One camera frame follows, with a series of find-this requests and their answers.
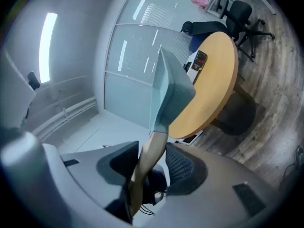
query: black office chair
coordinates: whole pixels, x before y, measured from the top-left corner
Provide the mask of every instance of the black office chair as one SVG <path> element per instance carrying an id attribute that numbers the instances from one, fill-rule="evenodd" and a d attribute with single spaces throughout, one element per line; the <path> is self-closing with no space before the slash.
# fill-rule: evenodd
<path id="1" fill-rule="evenodd" d="M 249 4 L 242 2 L 242 1 L 234 1 L 231 5 L 230 11 L 227 10 L 229 1 L 225 1 L 224 7 L 220 4 L 221 0 L 218 0 L 217 2 L 217 9 L 216 11 L 221 10 L 220 18 L 222 19 L 225 15 L 227 16 L 226 20 L 226 26 L 218 21 L 212 21 L 212 22 L 185 22 L 182 26 L 181 32 L 185 32 L 189 34 L 190 36 L 196 36 L 199 38 L 204 39 L 204 37 L 214 33 L 214 32 L 224 32 L 230 37 L 233 38 L 233 40 L 236 42 L 239 39 L 239 34 L 241 32 L 245 32 L 244 37 L 241 39 L 241 41 L 236 44 L 236 47 L 238 50 L 242 51 L 252 62 L 253 59 L 256 57 L 255 54 L 255 48 L 253 43 L 253 36 L 257 35 L 263 35 L 263 36 L 270 36 L 272 39 L 275 39 L 274 34 L 268 33 L 268 32 L 262 32 L 256 30 L 256 27 L 259 23 L 262 25 L 265 24 L 264 20 L 258 19 L 257 22 L 254 23 L 254 25 L 250 28 L 247 28 L 245 24 L 250 25 L 250 21 L 248 20 L 252 8 Z M 250 46 L 251 46 L 251 57 L 249 54 L 247 54 L 240 46 L 249 39 Z"/>

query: ceiling light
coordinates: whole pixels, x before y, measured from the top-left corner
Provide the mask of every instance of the ceiling light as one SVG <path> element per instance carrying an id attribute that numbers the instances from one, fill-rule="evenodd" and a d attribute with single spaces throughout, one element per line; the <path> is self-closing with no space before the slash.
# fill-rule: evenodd
<path id="1" fill-rule="evenodd" d="M 39 47 L 39 73 L 41 83 L 49 81 L 49 47 L 57 14 L 48 13 L 44 21 Z"/>
<path id="2" fill-rule="evenodd" d="M 135 10 L 135 13 L 133 14 L 133 19 L 136 20 L 137 15 L 139 11 L 142 9 L 142 6 L 146 0 L 141 0 L 141 2 L 138 4 L 137 9 Z"/>

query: pink object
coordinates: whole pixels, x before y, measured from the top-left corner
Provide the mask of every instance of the pink object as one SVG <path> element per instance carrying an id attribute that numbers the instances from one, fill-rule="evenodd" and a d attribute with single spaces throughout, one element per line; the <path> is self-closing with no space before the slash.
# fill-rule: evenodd
<path id="1" fill-rule="evenodd" d="M 192 0 L 192 3 L 197 4 L 202 9 L 205 9 L 209 3 L 209 0 Z"/>

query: round wooden table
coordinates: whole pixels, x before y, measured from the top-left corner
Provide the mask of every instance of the round wooden table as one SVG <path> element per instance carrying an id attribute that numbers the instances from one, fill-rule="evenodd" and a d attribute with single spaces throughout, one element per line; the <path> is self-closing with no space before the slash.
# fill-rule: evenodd
<path id="1" fill-rule="evenodd" d="M 225 127 L 216 117 L 233 90 L 243 93 L 239 86 L 234 89 L 238 52 L 228 35 L 223 32 L 211 34 L 199 50 L 208 55 L 207 61 L 194 84 L 195 97 L 169 126 L 169 136 L 172 138 L 190 137 L 211 123 L 219 128 Z"/>

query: table leg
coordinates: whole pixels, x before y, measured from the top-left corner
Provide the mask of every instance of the table leg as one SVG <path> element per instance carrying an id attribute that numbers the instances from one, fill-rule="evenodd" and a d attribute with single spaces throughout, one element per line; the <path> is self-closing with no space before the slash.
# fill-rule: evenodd
<path id="1" fill-rule="evenodd" d="M 247 102 L 251 101 L 251 96 L 245 90 L 243 90 L 243 88 L 237 83 L 234 85 L 233 90 L 237 94 L 239 94 L 245 101 Z"/>
<path id="2" fill-rule="evenodd" d="M 232 127 L 230 127 L 229 125 L 227 125 L 224 122 L 221 122 L 218 119 L 214 119 L 211 122 L 211 125 L 213 125 L 213 126 L 219 128 L 219 129 L 221 129 L 224 133 L 232 133 L 233 132 L 233 128 Z"/>

